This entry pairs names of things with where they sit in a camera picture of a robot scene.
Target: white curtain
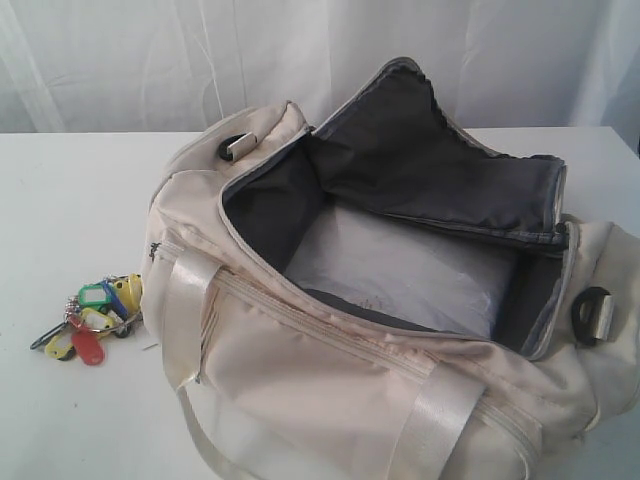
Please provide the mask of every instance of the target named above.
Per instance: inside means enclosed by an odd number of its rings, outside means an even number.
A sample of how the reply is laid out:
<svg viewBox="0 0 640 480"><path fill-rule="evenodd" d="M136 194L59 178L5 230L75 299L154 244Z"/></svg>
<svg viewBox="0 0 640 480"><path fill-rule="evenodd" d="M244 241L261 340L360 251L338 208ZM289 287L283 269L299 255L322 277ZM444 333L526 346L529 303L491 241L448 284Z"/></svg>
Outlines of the white curtain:
<svg viewBox="0 0 640 480"><path fill-rule="evenodd" d="M0 131L319 123L395 56L468 127L640 134L638 0L0 0Z"/></svg>

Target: bag opening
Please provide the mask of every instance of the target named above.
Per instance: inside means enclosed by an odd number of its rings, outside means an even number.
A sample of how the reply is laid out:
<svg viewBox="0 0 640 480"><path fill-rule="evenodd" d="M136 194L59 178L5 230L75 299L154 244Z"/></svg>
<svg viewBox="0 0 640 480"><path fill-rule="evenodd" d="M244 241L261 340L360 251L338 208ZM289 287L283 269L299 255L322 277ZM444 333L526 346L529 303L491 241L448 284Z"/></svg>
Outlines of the bag opening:
<svg viewBox="0 0 640 480"><path fill-rule="evenodd" d="M564 174L556 157L465 138L418 67L397 59L222 200L245 242L318 300L529 355L558 301Z"/></svg>

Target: cream duffel bag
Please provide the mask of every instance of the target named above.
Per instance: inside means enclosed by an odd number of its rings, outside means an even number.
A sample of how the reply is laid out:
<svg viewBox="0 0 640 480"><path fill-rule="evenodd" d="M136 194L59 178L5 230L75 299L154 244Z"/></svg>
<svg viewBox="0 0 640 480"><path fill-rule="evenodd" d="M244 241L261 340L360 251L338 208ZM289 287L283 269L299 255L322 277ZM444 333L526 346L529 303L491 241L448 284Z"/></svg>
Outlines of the cream duffel bag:
<svg viewBox="0 0 640 480"><path fill-rule="evenodd" d="M564 162L480 145L393 60L317 129L226 118L169 163L143 313L225 479L533 478L638 396L640 242Z"/></svg>

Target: white table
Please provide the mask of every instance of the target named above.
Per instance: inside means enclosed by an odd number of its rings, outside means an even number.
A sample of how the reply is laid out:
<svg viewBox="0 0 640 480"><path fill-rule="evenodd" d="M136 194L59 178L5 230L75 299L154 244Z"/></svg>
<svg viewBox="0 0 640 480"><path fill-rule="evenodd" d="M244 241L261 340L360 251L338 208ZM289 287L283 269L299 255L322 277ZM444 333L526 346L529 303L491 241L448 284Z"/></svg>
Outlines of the white table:
<svg viewBox="0 0 640 480"><path fill-rule="evenodd" d="M564 158L565 211L640 235L640 160L613 130L471 133L508 153ZM94 368L28 349L81 285L138 269L161 168L196 135L0 135L0 478L214 478L191 444L158 348L109 337L107 359ZM630 478L640 469L637 445L640 409L602 426L545 478Z"/></svg>

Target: keychain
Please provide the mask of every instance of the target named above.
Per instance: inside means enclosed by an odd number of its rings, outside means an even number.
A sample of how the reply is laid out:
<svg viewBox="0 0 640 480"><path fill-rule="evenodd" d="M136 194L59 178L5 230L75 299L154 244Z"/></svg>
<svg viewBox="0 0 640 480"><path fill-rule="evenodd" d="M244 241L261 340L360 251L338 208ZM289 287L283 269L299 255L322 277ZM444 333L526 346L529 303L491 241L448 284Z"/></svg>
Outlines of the keychain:
<svg viewBox="0 0 640 480"><path fill-rule="evenodd" d="M100 341L112 332L126 338L142 319L140 275L107 277L85 285L65 305L64 320L31 344L44 347L48 357L68 361L76 354L87 365L99 365L105 357Z"/></svg>

